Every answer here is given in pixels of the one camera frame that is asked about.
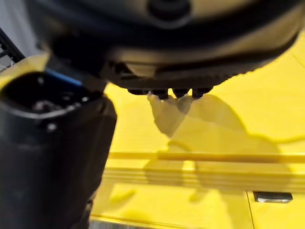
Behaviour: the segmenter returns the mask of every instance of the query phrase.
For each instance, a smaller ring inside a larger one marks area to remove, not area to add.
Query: black plastic casing
[[[0,228],[86,229],[116,113],[101,96],[81,106],[35,113],[14,94],[39,99],[41,92],[31,86],[39,75],[22,76],[0,93]],[[55,91],[66,85],[49,78],[58,85]]]
[[[212,88],[262,67],[295,42],[304,14],[304,0],[256,0],[221,16],[162,29],[110,17],[89,2],[25,1],[46,50],[75,69],[145,90]]]

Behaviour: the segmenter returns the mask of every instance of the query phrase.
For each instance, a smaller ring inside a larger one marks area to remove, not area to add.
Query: screw
[[[48,131],[49,133],[54,132],[56,129],[57,129],[57,125],[55,125],[54,123],[49,123],[49,124],[47,125],[47,131]]]

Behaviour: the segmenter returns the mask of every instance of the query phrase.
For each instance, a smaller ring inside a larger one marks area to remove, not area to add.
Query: black cylindrical housing
[[[42,73],[8,84],[0,93],[0,228],[88,228],[115,124],[111,101],[81,86]]]

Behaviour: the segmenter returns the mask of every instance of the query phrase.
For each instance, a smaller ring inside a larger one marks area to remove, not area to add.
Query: yellow platform
[[[32,57],[2,75],[42,69]],[[114,85],[118,123],[92,218],[152,228],[303,229],[305,34],[272,64],[202,99],[160,101]],[[289,204],[252,191],[287,191]]]

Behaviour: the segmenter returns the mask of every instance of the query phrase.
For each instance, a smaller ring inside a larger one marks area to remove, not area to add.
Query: yellow panel
[[[270,65],[196,101],[160,101],[110,84],[118,112],[111,157],[305,162],[305,68],[296,59],[305,60],[304,37]]]
[[[245,192],[105,182],[92,217],[152,228],[252,229]]]
[[[304,229],[304,194],[293,194],[288,204],[258,203],[252,192],[248,192],[255,229]]]

